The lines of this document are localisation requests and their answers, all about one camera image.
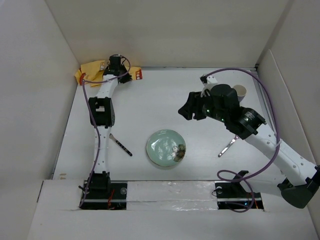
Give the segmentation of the yellow cartoon print cloth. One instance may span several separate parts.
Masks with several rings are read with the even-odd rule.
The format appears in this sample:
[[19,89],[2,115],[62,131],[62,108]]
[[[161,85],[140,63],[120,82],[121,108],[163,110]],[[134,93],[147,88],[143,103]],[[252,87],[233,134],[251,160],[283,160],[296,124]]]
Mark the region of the yellow cartoon print cloth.
[[[108,65],[107,60],[97,60],[89,63],[82,64],[80,69],[74,74],[74,77],[79,85],[82,85],[83,79],[85,81],[91,81],[89,83],[91,87],[99,87],[103,80],[103,72]],[[142,80],[143,79],[143,72],[140,67],[132,66],[130,68],[129,74],[131,75],[132,79],[135,80]]]

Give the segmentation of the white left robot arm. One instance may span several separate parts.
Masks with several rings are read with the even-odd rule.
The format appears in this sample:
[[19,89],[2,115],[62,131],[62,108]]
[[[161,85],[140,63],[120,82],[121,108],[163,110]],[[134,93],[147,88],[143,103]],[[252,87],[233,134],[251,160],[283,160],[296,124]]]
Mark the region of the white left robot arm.
[[108,148],[109,135],[115,124],[115,111],[112,102],[114,90],[118,84],[124,84],[132,80],[129,68],[126,68],[123,55],[113,54],[109,57],[108,65],[102,74],[102,84],[94,97],[88,100],[90,111],[90,123],[95,127],[95,143],[92,170],[96,174],[108,173]]

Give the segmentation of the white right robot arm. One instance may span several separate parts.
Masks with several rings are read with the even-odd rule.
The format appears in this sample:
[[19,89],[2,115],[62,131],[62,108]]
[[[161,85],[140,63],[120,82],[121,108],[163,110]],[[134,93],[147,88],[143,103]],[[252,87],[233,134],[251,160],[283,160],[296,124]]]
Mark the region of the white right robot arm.
[[277,137],[266,120],[254,109],[240,105],[237,91],[228,84],[200,78],[202,91],[190,92],[178,113],[186,120],[211,118],[263,153],[285,178],[277,184],[282,198],[303,209],[320,187],[320,168],[306,160]]

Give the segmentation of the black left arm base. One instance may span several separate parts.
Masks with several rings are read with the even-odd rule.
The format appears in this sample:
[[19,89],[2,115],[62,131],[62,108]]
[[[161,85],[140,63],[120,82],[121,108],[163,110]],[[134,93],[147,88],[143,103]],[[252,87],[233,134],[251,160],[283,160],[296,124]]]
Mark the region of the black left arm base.
[[83,186],[79,208],[82,210],[126,210],[128,183],[112,181],[106,171],[93,173]]

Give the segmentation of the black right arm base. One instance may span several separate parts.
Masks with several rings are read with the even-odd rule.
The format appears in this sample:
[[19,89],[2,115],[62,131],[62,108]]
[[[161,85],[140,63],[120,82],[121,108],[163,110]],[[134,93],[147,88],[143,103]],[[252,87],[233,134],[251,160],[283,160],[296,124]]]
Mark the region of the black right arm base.
[[245,213],[250,209],[264,210],[261,193],[254,192],[249,182],[242,180],[248,173],[247,170],[217,172],[219,180],[214,182],[215,189],[211,191],[211,196],[216,198],[219,210],[236,213]]

